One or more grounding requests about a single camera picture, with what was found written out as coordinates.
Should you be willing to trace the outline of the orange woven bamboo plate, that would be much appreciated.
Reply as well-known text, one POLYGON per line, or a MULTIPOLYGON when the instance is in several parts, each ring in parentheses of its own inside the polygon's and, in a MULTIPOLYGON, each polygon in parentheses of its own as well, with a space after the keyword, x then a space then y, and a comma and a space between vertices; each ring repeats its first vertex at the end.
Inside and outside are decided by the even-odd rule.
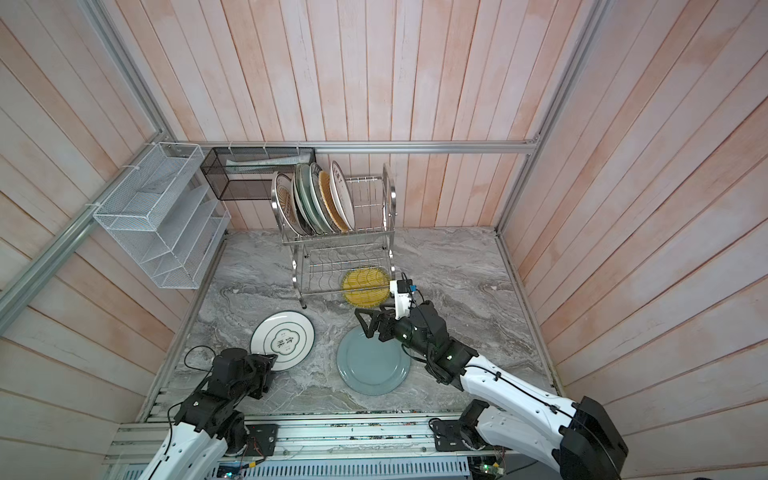
POLYGON ((334 225, 334 228, 337 232, 348 232, 349 227, 347 223, 343 220, 341 215, 339 214, 335 201, 333 200, 331 186, 330 186, 330 175, 324 171, 321 170, 318 174, 318 180, 319 180, 319 186, 321 191, 321 196, 324 202, 324 205, 326 207, 326 210, 328 211, 328 214, 331 218, 331 222, 334 225))

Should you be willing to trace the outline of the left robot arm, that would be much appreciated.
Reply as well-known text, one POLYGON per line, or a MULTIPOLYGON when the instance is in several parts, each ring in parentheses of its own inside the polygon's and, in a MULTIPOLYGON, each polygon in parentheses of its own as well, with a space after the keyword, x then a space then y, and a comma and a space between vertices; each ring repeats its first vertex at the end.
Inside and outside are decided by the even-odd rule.
POLYGON ((204 479, 222 458, 248 469, 274 452, 274 425, 252 433, 238 410, 246 398, 260 399, 274 378, 276 354, 227 348, 216 354, 192 393, 168 415, 169 431, 141 474, 143 479, 204 479))

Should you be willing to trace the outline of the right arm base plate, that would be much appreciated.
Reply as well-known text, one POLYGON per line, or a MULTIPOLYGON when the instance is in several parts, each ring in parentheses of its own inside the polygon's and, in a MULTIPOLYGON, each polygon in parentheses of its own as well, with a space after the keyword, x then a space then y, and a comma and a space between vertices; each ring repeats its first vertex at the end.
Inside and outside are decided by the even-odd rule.
POLYGON ((438 452, 476 451, 486 445, 476 429, 462 420, 432 418, 428 426, 438 452))

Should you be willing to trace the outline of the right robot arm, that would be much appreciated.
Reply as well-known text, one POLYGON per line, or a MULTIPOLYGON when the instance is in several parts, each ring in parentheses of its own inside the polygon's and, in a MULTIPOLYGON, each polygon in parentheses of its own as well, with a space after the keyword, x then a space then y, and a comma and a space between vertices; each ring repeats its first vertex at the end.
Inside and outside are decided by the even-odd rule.
POLYGON ((443 385, 472 395, 460 419, 459 440, 523 454, 563 479, 618 479, 629 448, 605 407, 550 394, 495 365, 448 333, 434 304, 356 309, 369 338, 397 340, 420 355, 443 385))

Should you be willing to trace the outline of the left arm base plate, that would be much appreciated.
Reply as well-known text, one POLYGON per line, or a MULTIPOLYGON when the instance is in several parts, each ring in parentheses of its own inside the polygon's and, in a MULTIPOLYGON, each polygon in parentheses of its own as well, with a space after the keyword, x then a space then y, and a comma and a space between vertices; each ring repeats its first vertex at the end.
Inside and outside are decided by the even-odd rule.
POLYGON ((274 455, 279 430, 277 424, 251 424, 246 426, 246 430, 245 458, 262 459, 274 455))

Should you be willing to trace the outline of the cream plate with red flowers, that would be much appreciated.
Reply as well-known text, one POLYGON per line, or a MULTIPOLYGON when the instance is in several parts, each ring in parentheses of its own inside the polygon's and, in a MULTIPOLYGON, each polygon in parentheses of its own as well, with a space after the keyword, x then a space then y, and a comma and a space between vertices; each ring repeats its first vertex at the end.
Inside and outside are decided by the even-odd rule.
POLYGON ((294 204, 294 211, 295 216, 297 218, 297 222, 300 225, 300 228, 302 229, 303 236, 309 236, 314 233, 314 230, 312 229, 311 224, 306 220, 304 214, 302 213, 301 207, 301 198, 297 190, 297 176, 294 175, 291 180, 291 198, 292 202, 294 204))

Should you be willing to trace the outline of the grey blue round plate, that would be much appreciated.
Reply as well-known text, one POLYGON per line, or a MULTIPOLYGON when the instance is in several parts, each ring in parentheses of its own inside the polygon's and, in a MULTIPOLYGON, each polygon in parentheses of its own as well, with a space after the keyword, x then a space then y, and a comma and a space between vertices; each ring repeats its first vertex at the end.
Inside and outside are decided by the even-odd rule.
POLYGON ((336 360, 344 383, 367 396, 384 395, 399 387, 407 378, 412 362, 399 343, 367 338, 361 327, 344 336, 336 360))

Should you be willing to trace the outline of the stainless steel dish rack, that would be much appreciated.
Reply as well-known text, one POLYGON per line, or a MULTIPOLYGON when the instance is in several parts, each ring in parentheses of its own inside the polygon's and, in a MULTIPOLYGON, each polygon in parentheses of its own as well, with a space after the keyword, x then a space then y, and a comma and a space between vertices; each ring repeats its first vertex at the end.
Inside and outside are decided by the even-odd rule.
POLYGON ((348 232, 294 235, 281 219, 271 185, 271 206, 292 255, 292 283, 302 308, 307 295, 342 293, 342 280, 351 270, 380 267, 390 281, 395 276, 392 247, 395 237, 396 190, 388 166, 379 175, 346 177, 354 204, 355 228, 348 232))

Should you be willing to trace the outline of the light green flower plate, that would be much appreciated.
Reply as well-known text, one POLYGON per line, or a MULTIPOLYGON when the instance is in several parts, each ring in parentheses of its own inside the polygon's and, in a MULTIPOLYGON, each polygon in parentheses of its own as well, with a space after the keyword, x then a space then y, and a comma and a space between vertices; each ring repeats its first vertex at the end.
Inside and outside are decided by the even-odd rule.
POLYGON ((297 182, 298 182, 298 195, 302 204, 304 216, 308 223, 311 224, 312 229, 316 234, 322 235, 327 232, 325 225, 320 219, 320 216, 315 209, 315 205, 310 192, 310 183, 308 174, 309 165, 300 164, 297 167, 297 182))

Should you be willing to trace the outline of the white plate dark lettered rim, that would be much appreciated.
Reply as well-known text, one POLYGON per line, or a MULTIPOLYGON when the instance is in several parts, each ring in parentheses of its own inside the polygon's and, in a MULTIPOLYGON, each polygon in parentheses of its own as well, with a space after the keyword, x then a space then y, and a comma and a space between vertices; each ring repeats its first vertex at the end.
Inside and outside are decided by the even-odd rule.
POLYGON ((315 205, 315 210, 317 211, 317 216, 320 219, 320 223, 323 225, 324 232, 326 234, 336 233, 337 232, 336 225, 334 224, 330 216, 329 210, 325 204, 321 186, 320 186, 319 174, 321 172, 322 172, 322 169, 318 166, 317 163, 310 164, 310 182, 311 182, 312 198, 315 205))

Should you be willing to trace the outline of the white plate green clover outline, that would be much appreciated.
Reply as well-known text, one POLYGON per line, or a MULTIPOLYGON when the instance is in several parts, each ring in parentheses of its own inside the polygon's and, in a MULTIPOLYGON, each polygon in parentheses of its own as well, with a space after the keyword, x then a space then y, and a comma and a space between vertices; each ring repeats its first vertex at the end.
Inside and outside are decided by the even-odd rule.
POLYGON ((274 355, 273 371, 286 371, 306 359, 315 343, 311 320, 301 312, 281 311, 263 320, 254 330, 250 353, 274 355))

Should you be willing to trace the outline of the white plate orange sunburst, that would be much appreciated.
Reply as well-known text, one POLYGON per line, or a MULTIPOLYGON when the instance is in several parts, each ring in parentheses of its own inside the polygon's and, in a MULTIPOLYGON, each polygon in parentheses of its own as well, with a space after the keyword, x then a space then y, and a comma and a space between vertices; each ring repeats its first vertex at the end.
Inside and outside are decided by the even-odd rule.
POLYGON ((281 219, 294 235, 300 235, 303 230, 301 229, 295 213, 293 184, 291 179, 284 173, 276 173, 273 179, 273 187, 276 197, 276 205, 281 219))

